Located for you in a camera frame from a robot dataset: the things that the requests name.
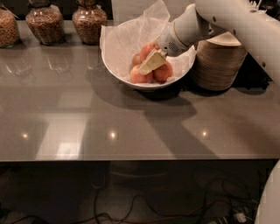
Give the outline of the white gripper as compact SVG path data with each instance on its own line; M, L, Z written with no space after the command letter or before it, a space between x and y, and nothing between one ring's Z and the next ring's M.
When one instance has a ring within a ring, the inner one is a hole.
M166 26L160 35L155 39L155 43L160 49L152 50L138 68L140 74L146 75L161 67L169 57L178 57L189 50L188 45L184 45L177 37L172 25Z

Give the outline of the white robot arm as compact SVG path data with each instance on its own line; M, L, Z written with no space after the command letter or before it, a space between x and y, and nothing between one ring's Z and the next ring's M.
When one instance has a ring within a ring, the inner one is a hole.
M159 46L139 67L141 74L159 68L194 44L230 32L265 73L280 86L280 21L250 0L194 0L155 39Z

